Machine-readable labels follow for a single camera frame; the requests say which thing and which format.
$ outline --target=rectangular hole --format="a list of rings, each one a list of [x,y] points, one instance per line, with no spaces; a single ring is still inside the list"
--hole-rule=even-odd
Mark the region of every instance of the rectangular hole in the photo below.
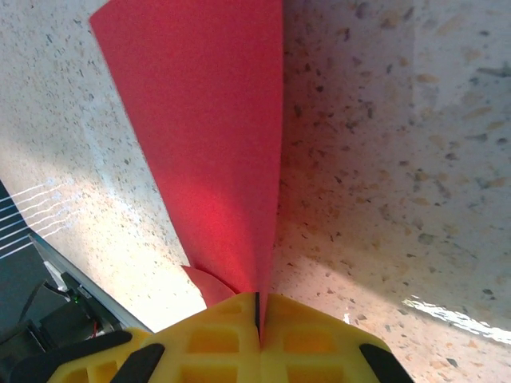
[[[238,369],[232,365],[187,365],[181,367],[179,383],[237,383]]]
[[[188,344],[189,353],[238,353],[240,341],[237,332],[223,328],[195,330]]]
[[[117,363],[115,361],[111,361],[109,363],[105,363],[104,365],[99,365],[94,368],[94,375],[97,381],[111,381],[114,375],[117,373]]]
[[[288,383],[343,383],[343,370],[337,365],[289,365]]]
[[[334,353],[334,339],[327,331],[314,329],[295,329],[284,335],[286,353]]]
[[[86,369],[77,369],[62,379],[62,383],[89,383],[89,375]]]

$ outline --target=red wire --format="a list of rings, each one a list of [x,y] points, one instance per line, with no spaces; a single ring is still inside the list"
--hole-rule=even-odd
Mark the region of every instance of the red wire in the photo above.
[[[95,338],[96,334],[97,334],[97,322],[94,322],[93,335],[91,336],[91,338]]]

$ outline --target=red sheet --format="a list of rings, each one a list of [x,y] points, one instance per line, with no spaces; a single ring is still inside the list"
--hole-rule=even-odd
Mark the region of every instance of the red sheet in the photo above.
[[[112,0],[90,22],[184,251],[204,272],[192,280],[208,303],[229,289],[259,291],[264,318],[279,187],[282,2]],[[212,288],[211,277],[228,290]]]

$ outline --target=yellow plastic part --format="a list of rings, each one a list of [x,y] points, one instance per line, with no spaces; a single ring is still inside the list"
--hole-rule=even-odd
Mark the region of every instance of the yellow plastic part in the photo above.
[[[139,329],[126,331],[133,335],[131,341],[59,366],[48,383],[109,383],[128,356],[150,335]]]
[[[359,346],[383,341],[272,294],[263,348],[255,295],[239,294],[147,338],[165,351],[149,383],[378,383]]]

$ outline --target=speckled floor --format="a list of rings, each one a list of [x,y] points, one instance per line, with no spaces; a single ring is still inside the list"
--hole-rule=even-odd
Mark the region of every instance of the speckled floor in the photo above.
[[[0,178],[157,330],[203,303],[89,32],[102,3],[0,5]],[[509,1],[284,8],[275,289],[384,338],[416,381],[508,381]]]

